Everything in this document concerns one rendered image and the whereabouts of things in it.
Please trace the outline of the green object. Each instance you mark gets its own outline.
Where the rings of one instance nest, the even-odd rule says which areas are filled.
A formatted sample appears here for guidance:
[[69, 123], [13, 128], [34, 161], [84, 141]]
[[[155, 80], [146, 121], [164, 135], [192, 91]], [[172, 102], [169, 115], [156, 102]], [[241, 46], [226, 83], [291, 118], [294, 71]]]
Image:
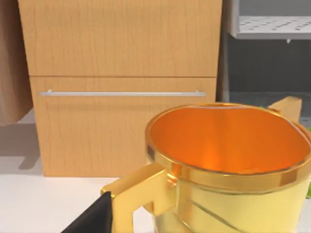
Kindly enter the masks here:
[[[310, 146], [310, 151], [309, 151], [309, 157], [310, 157], [310, 164], [311, 164], [311, 126], [308, 128], [308, 139], [309, 139], [309, 146]], [[306, 195], [306, 199], [311, 199], [311, 169], [310, 169], [310, 175], [309, 175], [309, 187], [308, 187], [308, 192]]]

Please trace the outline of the gold trophy cup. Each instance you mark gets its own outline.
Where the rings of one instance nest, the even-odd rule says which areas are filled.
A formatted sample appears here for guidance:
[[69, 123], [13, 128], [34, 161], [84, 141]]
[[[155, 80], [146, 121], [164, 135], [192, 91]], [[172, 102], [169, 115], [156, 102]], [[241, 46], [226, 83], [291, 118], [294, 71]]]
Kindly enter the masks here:
[[156, 233], [296, 233], [311, 178], [302, 101], [179, 106], [145, 128], [148, 165], [102, 188], [112, 233], [144, 207]]

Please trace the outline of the wooden drawer front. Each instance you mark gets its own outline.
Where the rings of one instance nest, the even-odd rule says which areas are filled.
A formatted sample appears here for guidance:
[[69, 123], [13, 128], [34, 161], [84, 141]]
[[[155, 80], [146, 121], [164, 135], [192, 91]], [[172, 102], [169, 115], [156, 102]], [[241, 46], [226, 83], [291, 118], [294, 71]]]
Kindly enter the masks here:
[[[31, 77], [45, 176], [119, 177], [146, 164], [144, 129], [175, 106], [214, 102], [216, 78]], [[39, 92], [205, 92], [204, 97], [42, 96]]]

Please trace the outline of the brown wooden panel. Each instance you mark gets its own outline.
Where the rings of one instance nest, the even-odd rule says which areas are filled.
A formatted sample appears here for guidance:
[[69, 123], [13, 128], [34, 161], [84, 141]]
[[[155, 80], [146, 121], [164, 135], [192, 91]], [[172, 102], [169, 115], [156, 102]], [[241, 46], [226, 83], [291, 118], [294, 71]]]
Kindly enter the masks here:
[[17, 0], [0, 0], [0, 126], [21, 120], [33, 107]]

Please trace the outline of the grey pierced shelf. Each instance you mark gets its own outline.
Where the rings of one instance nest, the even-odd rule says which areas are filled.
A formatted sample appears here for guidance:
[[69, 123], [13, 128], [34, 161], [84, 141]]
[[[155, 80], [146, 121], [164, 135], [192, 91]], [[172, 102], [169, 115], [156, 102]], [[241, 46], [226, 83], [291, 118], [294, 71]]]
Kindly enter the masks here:
[[226, 30], [240, 40], [311, 40], [311, 0], [226, 0]]

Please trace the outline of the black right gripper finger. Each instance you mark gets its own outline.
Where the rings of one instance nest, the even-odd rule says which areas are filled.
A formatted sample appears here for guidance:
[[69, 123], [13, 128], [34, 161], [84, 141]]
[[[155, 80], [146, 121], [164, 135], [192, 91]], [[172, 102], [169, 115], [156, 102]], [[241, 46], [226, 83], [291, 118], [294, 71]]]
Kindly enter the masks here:
[[105, 192], [61, 233], [111, 233], [111, 192]]

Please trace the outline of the wooden cupboard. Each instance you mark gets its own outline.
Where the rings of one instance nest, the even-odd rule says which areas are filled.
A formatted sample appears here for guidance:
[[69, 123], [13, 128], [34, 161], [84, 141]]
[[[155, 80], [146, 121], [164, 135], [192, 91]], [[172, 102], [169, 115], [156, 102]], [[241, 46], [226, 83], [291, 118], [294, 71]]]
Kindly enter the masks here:
[[18, 0], [31, 77], [211, 77], [223, 0]]

